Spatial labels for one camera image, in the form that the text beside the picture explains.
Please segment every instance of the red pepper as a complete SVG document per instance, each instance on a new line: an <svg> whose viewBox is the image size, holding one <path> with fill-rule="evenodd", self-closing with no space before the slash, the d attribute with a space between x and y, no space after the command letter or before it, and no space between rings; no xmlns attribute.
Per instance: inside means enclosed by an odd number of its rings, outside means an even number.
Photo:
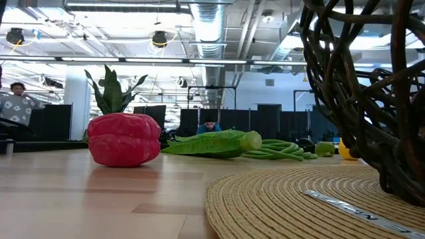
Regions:
<svg viewBox="0 0 425 239"><path fill-rule="evenodd" d="M99 116L88 124L87 134L94 161L109 167L136 167L161 151L161 128L143 114Z"/></svg>

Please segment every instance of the ductwork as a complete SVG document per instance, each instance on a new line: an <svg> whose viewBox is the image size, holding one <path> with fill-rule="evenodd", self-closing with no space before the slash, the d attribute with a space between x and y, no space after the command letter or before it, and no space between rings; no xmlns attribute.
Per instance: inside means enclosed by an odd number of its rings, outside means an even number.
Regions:
<svg viewBox="0 0 425 239"><path fill-rule="evenodd" d="M131 1L118 3L112 1L107 2L90 0L65 0L64 7L67 11L191 14L191 11L187 5L162 3L132 3Z"/></svg>
<svg viewBox="0 0 425 239"><path fill-rule="evenodd" d="M224 40L224 5L190 4L194 18L195 37L199 42L222 42ZM223 56L223 46L219 44L199 44L198 52L201 58L218 59ZM222 67L205 67L203 78L205 86L221 86L220 75ZM221 91L207 90L209 108L219 107Z"/></svg>
<svg viewBox="0 0 425 239"><path fill-rule="evenodd" d="M285 19L279 30L281 43L279 44L278 47L276 47L273 54L267 60L282 61L291 52L292 48L288 48L286 44L284 44L284 39L286 38L288 33L292 31L295 25L299 22L300 17L301 17L301 10L285 16ZM277 67L269 66L262 69L258 69L257 71L265 73L265 74L270 74L270 73L281 73L284 70L278 66Z"/></svg>

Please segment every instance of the fluorescent light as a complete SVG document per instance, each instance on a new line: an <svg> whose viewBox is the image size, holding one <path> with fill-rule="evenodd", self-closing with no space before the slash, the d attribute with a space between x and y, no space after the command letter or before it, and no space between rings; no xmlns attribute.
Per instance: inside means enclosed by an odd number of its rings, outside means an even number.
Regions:
<svg viewBox="0 0 425 239"><path fill-rule="evenodd" d="M126 58L126 62L146 62L146 63L182 63L181 59L162 58Z"/></svg>
<svg viewBox="0 0 425 239"><path fill-rule="evenodd" d="M56 60L50 56L0 56L0 60Z"/></svg>
<svg viewBox="0 0 425 239"><path fill-rule="evenodd" d="M175 4L151 4L151 3L67 3L68 7L175 7ZM183 5L182 9L188 9L189 6Z"/></svg>
<svg viewBox="0 0 425 239"><path fill-rule="evenodd" d="M355 67L373 67L374 65L372 63L354 63Z"/></svg>
<svg viewBox="0 0 425 239"><path fill-rule="evenodd" d="M246 64L246 60L205 60L193 59L189 60L190 63L195 64Z"/></svg>
<svg viewBox="0 0 425 239"><path fill-rule="evenodd" d="M306 62L300 61L263 61L255 60L254 64L263 65L263 66L307 66Z"/></svg>
<svg viewBox="0 0 425 239"><path fill-rule="evenodd" d="M118 58L114 57L62 57L64 61L87 61L87 62L118 62Z"/></svg>
<svg viewBox="0 0 425 239"><path fill-rule="evenodd" d="M196 67L225 67L223 64L195 64Z"/></svg>
<svg viewBox="0 0 425 239"><path fill-rule="evenodd" d="M189 42L189 45L213 45L213 46L227 46L227 43L222 42L222 43L217 43L217 42L196 42L196 41L191 41Z"/></svg>
<svg viewBox="0 0 425 239"><path fill-rule="evenodd" d="M210 3L210 4L233 4L235 0L181 0L180 3Z"/></svg>

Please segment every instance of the white column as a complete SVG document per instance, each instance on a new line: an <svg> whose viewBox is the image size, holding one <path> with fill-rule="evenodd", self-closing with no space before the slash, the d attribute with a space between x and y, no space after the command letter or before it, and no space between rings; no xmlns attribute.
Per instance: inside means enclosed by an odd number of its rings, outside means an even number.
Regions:
<svg viewBox="0 0 425 239"><path fill-rule="evenodd" d="M91 86L83 70L68 67L64 104L72 104L71 140L82 140L90 119Z"/></svg>

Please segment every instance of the man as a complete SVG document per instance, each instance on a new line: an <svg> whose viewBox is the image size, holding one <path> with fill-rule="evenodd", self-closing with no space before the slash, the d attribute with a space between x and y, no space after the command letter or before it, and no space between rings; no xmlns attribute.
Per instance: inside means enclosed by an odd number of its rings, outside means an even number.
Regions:
<svg viewBox="0 0 425 239"><path fill-rule="evenodd" d="M20 82L11 84L11 91L13 95L0 98L0 118L28 126L32 110L44 109L44 104L25 94L25 85ZM8 126L14 136L19 137L23 133L16 125L4 122L2 124Z"/></svg>
<svg viewBox="0 0 425 239"><path fill-rule="evenodd" d="M214 122L211 118L206 118L205 123L200 125L198 128L198 134L207 133L207 132L218 132L221 131L221 128L218 123Z"/></svg>

